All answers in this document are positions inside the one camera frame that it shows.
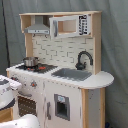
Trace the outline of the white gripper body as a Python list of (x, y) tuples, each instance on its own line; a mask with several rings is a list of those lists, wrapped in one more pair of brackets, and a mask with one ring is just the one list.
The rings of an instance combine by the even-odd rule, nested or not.
[(15, 104), (13, 90), (22, 86), (20, 82), (0, 75), (0, 110), (12, 107)]

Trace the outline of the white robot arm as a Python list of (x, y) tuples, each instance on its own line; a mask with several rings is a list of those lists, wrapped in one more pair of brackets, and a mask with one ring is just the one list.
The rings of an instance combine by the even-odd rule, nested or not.
[[(0, 111), (13, 107), (15, 98), (12, 90), (17, 90), (22, 86), (20, 82), (0, 75)], [(41, 128), (38, 118), (32, 114), (26, 114), (19, 119), (2, 122), (0, 128)]]

